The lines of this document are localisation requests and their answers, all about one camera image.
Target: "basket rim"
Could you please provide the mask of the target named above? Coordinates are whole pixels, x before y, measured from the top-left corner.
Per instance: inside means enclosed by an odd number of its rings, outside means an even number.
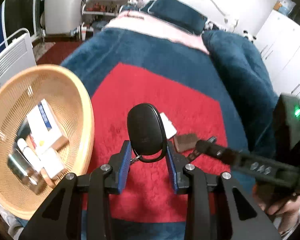
[[[77,176],[80,176],[82,174],[85,174],[88,170],[88,166],[91,159],[91,153],[92,153],[92,147],[93,147],[93,139],[94,139],[94,116],[93,116],[93,110],[92,110],[92,104],[89,97],[89,94],[81,82],[81,80],[70,70],[67,68],[61,67],[59,65],[53,65],[53,64],[44,64],[44,65],[37,65],[30,68],[27,68],[12,78],[10,78],[1,88],[0,88],[0,96],[3,91],[12,83],[14,83],[16,80],[23,78],[25,75],[33,72],[41,72],[41,71],[55,71],[58,73],[61,73],[68,77],[73,84],[76,86],[79,92],[79,96],[81,99],[82,104],[82,116],[83,116],[83,122],[82,122],[82,135],[81,140],[79,144],[79,151],[83,154],[78,154],[76,157],[76,160],[73,165],[73,169],[70,172],[75,173]],[[36,211],[24,211],[23,208],[19,208],[16,205],[13,205],[9,201],[5,199],[5,197],[0,192],[0,204],[10,211],[15,216],[29,220],[34,212]]]

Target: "red floor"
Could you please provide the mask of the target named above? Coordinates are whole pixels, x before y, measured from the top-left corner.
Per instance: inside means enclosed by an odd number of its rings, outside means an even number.
[[[68,57],[77,47],[81,45],[81,41],[60,41],[49,49],[39,60],[37,65],[40,64],[56,64],[60,63]]]

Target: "red cloth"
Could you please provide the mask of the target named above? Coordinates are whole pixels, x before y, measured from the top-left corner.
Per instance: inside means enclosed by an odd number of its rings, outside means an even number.
[[[226,133],[219,103],[189,87],[146,69],[119,63],[93,95],[95,140],[89,171],[107,163],[128,140],[127,114],[140,103],[151,103],[164,112],[178,134],[194,132],[199,138],[217,136],[226,146]],[[201,155],[194,165],[220,174],[227,165]],[[175,195],[168,179],[165,159],[156,163],[136,162],[130,166],[126,188],[111,195],[113,218],[134,222],[177,222],[186,220],[187,199]]]

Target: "green light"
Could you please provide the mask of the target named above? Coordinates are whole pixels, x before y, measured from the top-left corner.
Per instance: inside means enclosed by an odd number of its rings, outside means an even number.
[[[300,108],[297,108],[294,112],[294,115],[298,117],[300,115]]]

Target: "metal bolt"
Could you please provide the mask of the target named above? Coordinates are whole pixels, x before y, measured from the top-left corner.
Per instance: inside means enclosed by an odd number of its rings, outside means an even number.
[[[224,173],[222,173],[222,177],[224,179],[230,179],[231,178],[231,174],[229,172],[224,172]]]
[[[185,168],[186,168],[188,171],[192,171],[192,170],[194,170],[195,166],[194,166],[193,164],[189,163],[189,164],[186,164]]]
[[[111,166],[109,164],[103,164],[100,167],[100,169],[102,169],[103,171],[108,171],[110,168]]]
[[[66,175],[66,179],[71,180],[71,179],[73,179],[73,178],[74,178],[74,173],[68,173],[68,174]]]

